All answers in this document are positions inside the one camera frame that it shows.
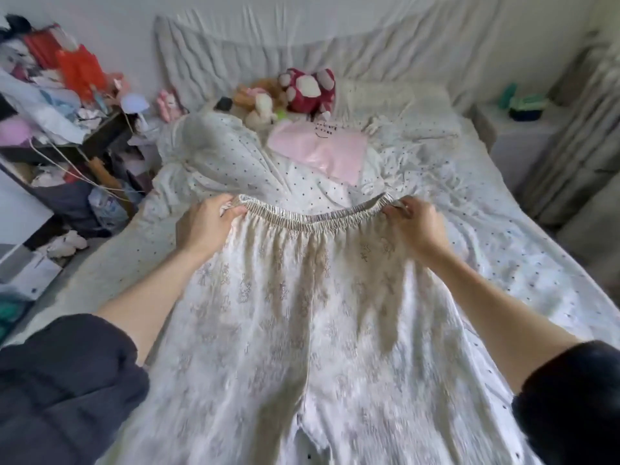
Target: rolled-up sleeve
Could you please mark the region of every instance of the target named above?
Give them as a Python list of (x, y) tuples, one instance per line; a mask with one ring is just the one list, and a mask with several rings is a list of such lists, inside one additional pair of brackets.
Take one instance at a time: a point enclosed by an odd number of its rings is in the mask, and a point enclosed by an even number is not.
[(547, 465), (620, 462), (620, 351), (579, 344), (535, 371), (513, 413)]
[(136, 354), (126, 333), (89, 314), (0, 350), (1, 461), (94, 463), (148, 392)]

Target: person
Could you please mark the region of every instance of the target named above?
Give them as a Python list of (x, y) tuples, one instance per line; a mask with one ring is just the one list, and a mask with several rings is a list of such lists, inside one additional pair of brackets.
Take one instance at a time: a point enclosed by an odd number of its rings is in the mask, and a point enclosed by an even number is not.
[[(146, 397), (141, 367), (192, 274), (223, 246), (243, 206), (192, 206), (177, 249), (94, 314), (61, 317), (0, 350), (4, 463), (92, 464)], [(516, 394), (515, 418), (547, 465), (615, 463), (620, 352), (582, 342), (476, 273), (452, 251), (441, 214), (407, 196), (383, 209), (410, 255), (450, 289)]]

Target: polka dot blanket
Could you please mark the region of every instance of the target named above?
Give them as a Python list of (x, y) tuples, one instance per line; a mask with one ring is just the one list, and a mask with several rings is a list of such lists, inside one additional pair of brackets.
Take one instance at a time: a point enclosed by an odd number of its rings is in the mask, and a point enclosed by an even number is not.
[[(519, 209), (470, 122), (462, 119), (461, 126), (456, 141), (410, 140), (406, 121), (373, 118), (365, 126), (369, 140), (360, 180), (351, 187), (273, 154), (261, 145), (265, 137), (235, 117), (185, 116), (160, 139), (164, 166), (138, 216), (86, 260), (55, 304), (12, 341), (23, 341), (58, 316), (93, 312), (152, 270), (173, 248), (175, 221), (198, 198), (242, 193), (284, 210), (320, 214), (387, 192), (432, 201), (446, 218), (454, 249), (501, 289), (577, 336), (620, 347), (617, 308)], [(510, 413), (512, 393), (475, 330), (463, 321), (502, 447), (514, 463), (535, 462)]]

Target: strawberry bear plush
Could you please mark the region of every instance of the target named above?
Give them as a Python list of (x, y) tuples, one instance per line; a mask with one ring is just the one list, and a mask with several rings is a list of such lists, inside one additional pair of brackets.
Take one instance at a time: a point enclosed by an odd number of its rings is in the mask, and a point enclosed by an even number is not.
[(329, 68), (312, 75), (290, 68), (278, 77), (278, 81), (286, 90), (290, 111), (329, 119), (336, 94), (336, 80)]

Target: lamp shade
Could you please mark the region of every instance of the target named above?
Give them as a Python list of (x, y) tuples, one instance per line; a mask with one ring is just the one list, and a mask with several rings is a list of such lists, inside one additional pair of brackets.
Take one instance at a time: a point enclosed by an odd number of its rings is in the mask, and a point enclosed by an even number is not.
[(32, 128), (20, 116), (11, 116), (0, 122), (0, 146), (20, 145), (32, 137)]
[(149, 109), (149, 103), (143, 95), (127, 93), (121, 98), (120, 107), (125, 114), (138, 114)]

